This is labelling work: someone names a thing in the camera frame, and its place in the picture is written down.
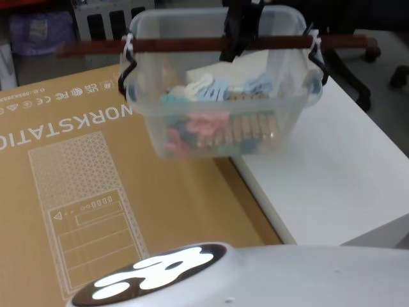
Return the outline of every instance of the purple bag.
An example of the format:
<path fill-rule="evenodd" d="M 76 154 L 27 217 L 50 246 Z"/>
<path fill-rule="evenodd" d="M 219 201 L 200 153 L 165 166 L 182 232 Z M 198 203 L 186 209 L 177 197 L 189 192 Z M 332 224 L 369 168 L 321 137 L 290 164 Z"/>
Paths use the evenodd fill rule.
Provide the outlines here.
<path fill-rule="evenodd" d="M 14 15 L 10 18 L 13 52 L 22 56 L 53 53 L 63 42 L 75 41 L 68 12 Z"/>

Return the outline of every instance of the black clip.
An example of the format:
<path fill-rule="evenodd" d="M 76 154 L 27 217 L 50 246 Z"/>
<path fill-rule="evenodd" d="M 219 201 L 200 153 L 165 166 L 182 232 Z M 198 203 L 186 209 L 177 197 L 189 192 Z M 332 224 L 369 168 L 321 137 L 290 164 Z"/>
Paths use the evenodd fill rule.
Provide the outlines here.
<path fill-rule="evenodd" d="M 224 21 L 224 35 L 231 43 L 220 55 L 221 61 L 233 62 L 258 37 L 264 0 L 232 0 Z"/>
<path fill-rule="evenodd" d="M 313 28 L 314 24 L 311 23 L 304 31 L 304 33 L 302 33 L 303 35 L 308 35 L 311 31 L 311 29 Z M 311 62 L 313 62 L 315 65 L 317 65 L 323 72 L 323 77 L 322 77 L 322 85 L 326 85 L 326 83 L 328 82 L 328 78 L 329 78 L 329 73 L 327 68 L 325 67 L 325 64 L 322 63 L 318 58 L 316 58 L 315 55 L 317 55 L 318 53 L 318 44 L 314 41 L 313 42 L 314 46 L 311 49 L 310 53 L 308 54 L 308 58 Z"/>
<path fill-rule="evenodd" d="M 125 88 L 125 79 L 128 77 L 128 75 L 135 69 L 137 66 L 137 63 L 134 59 L 134 46 L 132 45 L 132 41 L 134 40 L 134 36 L 131 32 L 128 32 L 126 37 L 126 43 L 123 48 L 123 53 L 126 57 L 126 59 L 130 62 L 129 66 L 120 74 L 120 77 L 118 78 L 118 90 L 120 93 L 124 96 L 127 94 L 127 89 Z"/>

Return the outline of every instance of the blue clothespin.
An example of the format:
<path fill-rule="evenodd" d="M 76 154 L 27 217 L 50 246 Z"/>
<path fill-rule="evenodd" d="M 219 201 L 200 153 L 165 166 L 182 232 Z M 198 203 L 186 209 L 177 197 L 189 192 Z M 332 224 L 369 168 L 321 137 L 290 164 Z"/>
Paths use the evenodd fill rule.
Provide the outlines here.
<path fill-rule="evenodd" d="M 228 86 L 226 81 L 215 80 L 212 85 L 197 93 L 197 101 L 223 101 L 227 98 Z"/>
<path fill-rule="evenodd" d="M 263 72 L 257 79 L 248 80 L 244 84 L 244 93 L 254 95 L 258 93 L 269 94 L 273 90 L 270 76 Z"/>
<path fill-rule="evenodd" d="M 185 97 L 176 97 L 172 94 L 162 95 L 160 101 L 163 104 L 189 104 L 190 100 Z"/>
<path fill-rule="evenodd" d="M 135 86 L 133 84 L 128 85 L 128 96 L 131 99 L 132 102 L 136 102 L 136 91 L 135 91 Z"/>
<path fill-rule="evenodd" d="M 254 154 L 257 150 L 258 139 L 245 139 L 240 143 L 240 150 L 243 155 Z"/>

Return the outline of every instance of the white cable tie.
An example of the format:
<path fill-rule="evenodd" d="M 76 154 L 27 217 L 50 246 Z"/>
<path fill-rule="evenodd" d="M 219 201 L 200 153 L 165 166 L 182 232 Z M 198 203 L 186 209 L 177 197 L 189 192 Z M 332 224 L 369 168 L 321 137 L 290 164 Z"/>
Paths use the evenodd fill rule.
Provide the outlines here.
<path fill-rule="evenodd" d="M 125 46 L 123 47 L 123 56 L 125 59 L 127 58 L 127 51 L 130 52 L 131 56 L 134 56 L 134 45 L 132 44 L 132 40 L 134 36 L 132 33 L 128 33 L 126 36 L 122 36 L 122 40 L 125 40 Z"/>
<path fill-rule="evenodd" d="M 311 47 L 309 48 L 310 52 L 313 51 L 315 45 L 317 46 L 318 50 L 321 49 L 321 38 L 318 37 L 319 33 L 319 30 L 312 30 L 310 32 L 310 35 L 313 37 L 313 42 L 311 44 Z"/>

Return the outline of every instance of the white table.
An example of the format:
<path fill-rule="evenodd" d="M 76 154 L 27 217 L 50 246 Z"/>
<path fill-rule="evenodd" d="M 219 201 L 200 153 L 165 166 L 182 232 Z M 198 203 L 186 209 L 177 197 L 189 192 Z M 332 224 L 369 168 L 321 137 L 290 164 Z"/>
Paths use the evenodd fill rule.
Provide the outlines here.
<path fill-rule="evenodd" d="M 284 243 L 401 247 L 409 234 L 409 160 L 332 79 L 286 146 L 235 164 Z"/>

